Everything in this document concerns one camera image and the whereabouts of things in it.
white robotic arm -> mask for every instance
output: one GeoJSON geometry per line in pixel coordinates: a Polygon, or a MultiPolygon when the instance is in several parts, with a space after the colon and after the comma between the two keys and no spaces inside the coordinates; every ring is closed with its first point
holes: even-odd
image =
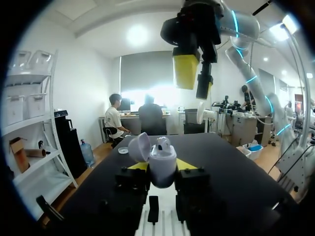
{"type": "MultiPolygon", "coordinates": [[[[311,149],[306,150],[307,133],[301,137],[300,142],[296,141],[293,129],[288,118],[281,107],[278,97],[274,94],[265,94],[259,76],[253,68],[244,61],[249,53],[249,47],[256,42],[267,47],[272,47],[268,42],[259,39],[260,26],[253,15],[235,12],[224,3],[215,0],[190,0],[186,5],[204,3],[216,7],[216,15],[220,22],[220,33],[231,36],[232,47],[226,50],[226,55],[242,73],[247,86],[255,97],[256,107],[263,116],[272,114],[273,124],[278,135],[281,147],[281,161],[276,166],[280,169],[281,175],[278,182],[287,190],[291,191],[294,186],[299,189],[307,189],[308,177],[315,169],[315,154],[311,149]]],[[[309,83],[305,81],[306,98],[309,97],[309,83]]],[[[306,118],[305,127],[309,127],[309,119],[306,118]]]]}

black table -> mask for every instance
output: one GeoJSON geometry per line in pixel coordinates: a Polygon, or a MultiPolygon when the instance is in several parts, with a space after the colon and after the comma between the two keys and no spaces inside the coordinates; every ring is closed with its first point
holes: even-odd
{"type": "MultiPolygon", "coordinates": [[[[228,215],[236,219],[251,219],[258,212],[274,206],[281,198],[290,207],[297,206],[291,196],[263,169],[246,158],[227,141],[213,133],[167,136],[179,159],[196,167],[204,167],[211,175],[213,190],[226,201],[228,215]]],[[[121,167],[135,162],[128,154],[118,153],[118,148],[128,146],[134,137],[125,138],[104,159],[69,198],[61,214],[96,213],[99,202],[113,196],[115,174],[121,167]]],[[[151,136],[154,144],[156,136],[151,136]]]]}

blue water bottle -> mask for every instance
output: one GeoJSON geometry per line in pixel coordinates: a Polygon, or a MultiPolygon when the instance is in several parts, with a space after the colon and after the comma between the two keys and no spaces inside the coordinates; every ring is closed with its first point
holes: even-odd
{"type": "Polygon", "coordinates": [[[91,145],[86,144],[84,140],[81,139],[80,147],[81,147],[81,151],[82,151],[85,162],[87,163],[88,167],[91,167],[95,163],[91,145]]]}

man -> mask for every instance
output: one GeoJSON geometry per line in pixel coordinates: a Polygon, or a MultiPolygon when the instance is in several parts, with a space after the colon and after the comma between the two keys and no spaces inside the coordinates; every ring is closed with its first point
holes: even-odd
{"type": "Polygon", "coordinates": [[[141,133],[148,135],[166,135],[163,125],[163,112],[159,105],[154,104],[152,96],[145,96],[145,104],[139,108],[139,118],[141,120],[141,133]]]}
{"type": "Polygon", "coordinates": [[[119,112],[117,111],[117,108],[120,107],[122,97],[119,94],[112,94],[109,97],[109,101],[112,106],[108,108],[105,113],[105,127],[117,128],[117,133],[109,135],[109,137],[116,139],[118,137],[124,138],[126,135],[131,135],[130,131],[122,126],[119,112]]]}
{"type": "Polygon", "coordinates": [[[242,86],[242,92],[244,93],[244,100],[245,100],[242,107],[248,106],[250,108],[251,102],[252,102],[252,105],[255,106],[256,102],[255,102],[254,96],[252,95],[252,92],[249,91],[246,85],[242,86]]]}

computer monitor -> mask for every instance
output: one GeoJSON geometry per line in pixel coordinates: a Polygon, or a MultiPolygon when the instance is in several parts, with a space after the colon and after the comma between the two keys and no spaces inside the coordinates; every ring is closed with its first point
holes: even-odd
{"type": "Polygon", "coordinates": [[[117,111],[130,111],[130,99],[123,98],[120,107],[117,108],[117,111]]]}

